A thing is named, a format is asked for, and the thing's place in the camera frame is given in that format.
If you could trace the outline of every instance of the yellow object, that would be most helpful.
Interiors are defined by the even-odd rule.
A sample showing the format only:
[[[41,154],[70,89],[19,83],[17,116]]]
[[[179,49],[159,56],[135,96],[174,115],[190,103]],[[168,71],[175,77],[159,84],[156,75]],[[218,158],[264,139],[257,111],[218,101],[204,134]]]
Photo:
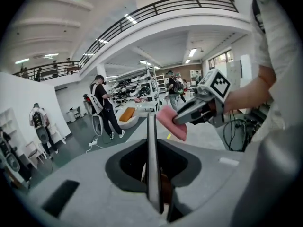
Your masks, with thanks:
[[[133,115],[136,108],[127,108],[125,112],[121,115],[119,121],[127,122]]]

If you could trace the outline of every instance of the pink object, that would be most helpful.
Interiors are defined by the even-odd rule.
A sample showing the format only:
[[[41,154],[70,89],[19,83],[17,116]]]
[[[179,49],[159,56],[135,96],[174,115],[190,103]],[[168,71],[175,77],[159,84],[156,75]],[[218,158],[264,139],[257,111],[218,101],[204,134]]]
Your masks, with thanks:
[[[169,105],[164,105],[156,114],[156,118],[166,129],[168,129],[178,139],[185,141],[187,127],[185,124],[175,125],[172,121],[175,116],[177,116],[177,111]]]

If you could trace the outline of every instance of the black railing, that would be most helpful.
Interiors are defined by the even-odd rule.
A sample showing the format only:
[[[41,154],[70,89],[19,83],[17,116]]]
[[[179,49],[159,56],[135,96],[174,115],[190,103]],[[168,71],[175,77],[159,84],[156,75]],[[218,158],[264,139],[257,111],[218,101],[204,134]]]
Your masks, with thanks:
[[[31,68],[27,71],[29,78],[35,79],[35,73],[37,73],[37,70],[39,68],[42,68],[42,71],[45,72],[45,77],[43,77],[44,80],[54,78],[54,76],[65,76],[68,75],[69,72],[79,72],[79,70],[85,66],[85,64],[95,55],[95,53],[97,53],[107,43],[110,43],[110,41],[117,35],[129,29],[130,27],[160,14],[173,12],[176,10],[194,8],[223,9],[238,13],[238,10],[234,5],[234,0],[161,0],[137,9],[136,11],[128,14],[127,16],[124,16],[122,19],[114,23],[94,41],[94,43],[86,50],[79,61],[66,61],[57,63],[58,73],[53,73],[53,71],[55,71],[53,67],[54,64],[47,64]]]

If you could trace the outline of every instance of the floor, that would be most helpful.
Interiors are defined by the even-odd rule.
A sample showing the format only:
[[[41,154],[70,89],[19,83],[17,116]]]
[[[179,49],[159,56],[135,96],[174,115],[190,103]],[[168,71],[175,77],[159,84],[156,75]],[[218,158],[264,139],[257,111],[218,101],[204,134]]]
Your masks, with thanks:
[[[114,139],[111,140],[109,136],[104,133],[102,137],[99,137],[98,145],[106,148],[126,142],[127,139],[133,134],[133,132],[137,129],[137,127],[140,126],[140,124],[144,120],[145,118],[139,118],[138,123],[134,127],[125,130],[123,138],[119,138],[118,135],[115,135]],[[52,172],[67,164],[75,157],[85,154],[86,151],[89,149],[89,143],[95,135],[91,123],[91,117],[85,115],[83,118],[68,124],[68,126],[72,132],[72,135],[67,137],[66,145],[64,145],[61,141],[57,144],[59,153],[52,153],[53,161],[49,159],[43,160],[44,164],[39,162],[38,169],[32,169],[32,179],[30,183],[31,189],[37,186],[44,178],[46,178]],[[100,148],[98,148],[97,146],[92,147],[92,151],[98,149]]]

